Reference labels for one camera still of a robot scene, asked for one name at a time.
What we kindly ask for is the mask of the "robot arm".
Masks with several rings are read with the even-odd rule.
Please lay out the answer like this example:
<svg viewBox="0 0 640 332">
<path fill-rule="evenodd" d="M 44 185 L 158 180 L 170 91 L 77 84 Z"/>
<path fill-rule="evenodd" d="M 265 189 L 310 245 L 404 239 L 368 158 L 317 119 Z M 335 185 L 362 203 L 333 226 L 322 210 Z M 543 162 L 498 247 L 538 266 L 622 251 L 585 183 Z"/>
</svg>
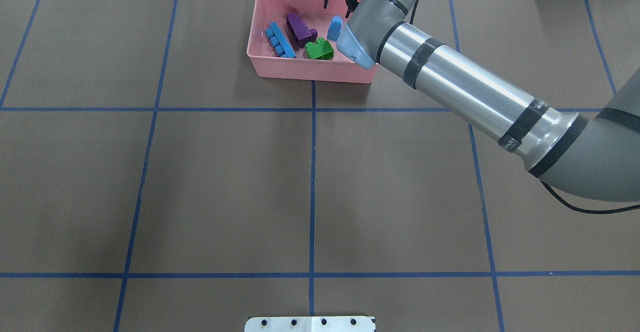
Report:
<svg viewBox="0 0 640 332">
<path fill-rule="evenodd" d="M 338 51 L 367 70 L 380 64 L 450 109 L 518 155 L 547 187 L 599 201 L 639 200 L 638 73 L 595 118 L 560 112 L 406 22 L 416 1 L 345 0 Z"/>
</svg>

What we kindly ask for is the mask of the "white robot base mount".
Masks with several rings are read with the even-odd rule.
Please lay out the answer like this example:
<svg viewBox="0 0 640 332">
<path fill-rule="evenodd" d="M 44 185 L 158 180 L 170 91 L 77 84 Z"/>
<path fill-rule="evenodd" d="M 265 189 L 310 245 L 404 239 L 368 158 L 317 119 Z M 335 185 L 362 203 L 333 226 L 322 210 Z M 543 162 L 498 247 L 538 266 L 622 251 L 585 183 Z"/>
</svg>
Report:
<svg viewBox="0 0 640 332">
<path fill-rule="evenodd" d="M 256 316 L 244 325 L 245 332 L 376 332 L 373 316 Z"/>
</svg>

